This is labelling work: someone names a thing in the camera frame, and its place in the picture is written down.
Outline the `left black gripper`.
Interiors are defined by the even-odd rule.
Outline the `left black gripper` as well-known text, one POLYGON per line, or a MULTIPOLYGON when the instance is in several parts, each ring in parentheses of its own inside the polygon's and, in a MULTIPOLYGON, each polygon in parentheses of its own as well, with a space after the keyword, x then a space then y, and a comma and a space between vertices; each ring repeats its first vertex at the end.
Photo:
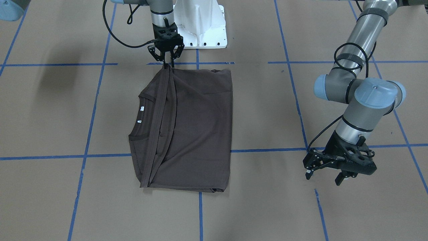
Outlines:
POLYGON ((335 178, 336 186, 339 186, 348 176, 373 174, 377 169, 373 161, 375 153, 368 148, 365 141, 365 136, 359 134, 356 144, 349 143, 334 131, 323 151, 309 148, 303 160, 307 170, 306 180, 310 180, 313 173, 322 168, 341 171, 335 178))

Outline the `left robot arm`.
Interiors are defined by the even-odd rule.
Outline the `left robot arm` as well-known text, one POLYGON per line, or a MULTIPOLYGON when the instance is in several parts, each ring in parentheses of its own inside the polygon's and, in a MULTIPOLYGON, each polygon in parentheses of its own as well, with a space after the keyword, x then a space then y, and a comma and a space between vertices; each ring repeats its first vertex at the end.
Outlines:
POLYGON ((397 81, 357 76, 363 68, 368 68, 381 30, 401 5, 399 0, 366 0, 347 42, 334 53, 330 73, 316 78, 313 87, 316 97, 347 104, 347 108, 335 120, 337 126, 325 149, 317 151, 308 147, 303 159, 307 180, 323 168, 340 170, 336 185, 358 174, 370 175, 376 171, 375 153, 366 139, 382 116, 404 102, 406 90, 397 81))

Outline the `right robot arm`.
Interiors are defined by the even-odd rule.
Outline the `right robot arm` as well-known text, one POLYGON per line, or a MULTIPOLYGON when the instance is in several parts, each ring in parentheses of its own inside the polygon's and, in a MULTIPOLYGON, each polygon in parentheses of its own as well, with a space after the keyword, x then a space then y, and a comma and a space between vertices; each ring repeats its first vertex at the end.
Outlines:
POLYGON ((102 15, 109 34, 120 44, 128 48, 141 48, 148 47, 149 53, 152 57, 164 66, 168 65, 166 53, 170 54, 170 65, 175 66, 174 60, 180 58, 184 50, 184 38, 178 33, 178 27, 175 23, 173 13, 172 0, 112 0, 115 4, 127 4, 130 7, 130 15, 127 23, 131 24, 133 21, 133 14, 141 6, 149 6, 151 12, 151 21, 154 32, 154 39, 149 40, 141 45, 132 46, 119 40, 112 32, 107 23, 105 15, 105 7, 107 1, 103 1, 102 15))

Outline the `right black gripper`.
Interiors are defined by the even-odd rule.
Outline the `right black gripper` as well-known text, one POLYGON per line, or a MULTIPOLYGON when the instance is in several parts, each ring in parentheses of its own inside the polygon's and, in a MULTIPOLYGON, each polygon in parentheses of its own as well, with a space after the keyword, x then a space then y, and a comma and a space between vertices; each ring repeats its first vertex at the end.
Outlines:
POLYGON ((156 26, 153 24, 155 42, 148 46, 149 53, 157 61, 162 61, 163 68, 167 69, 166 52, 170 52, 170 65, 175 68, 175 59, 180 58, 184 50, 183 36, 178 33, 176 23, 171 26, 156 26))

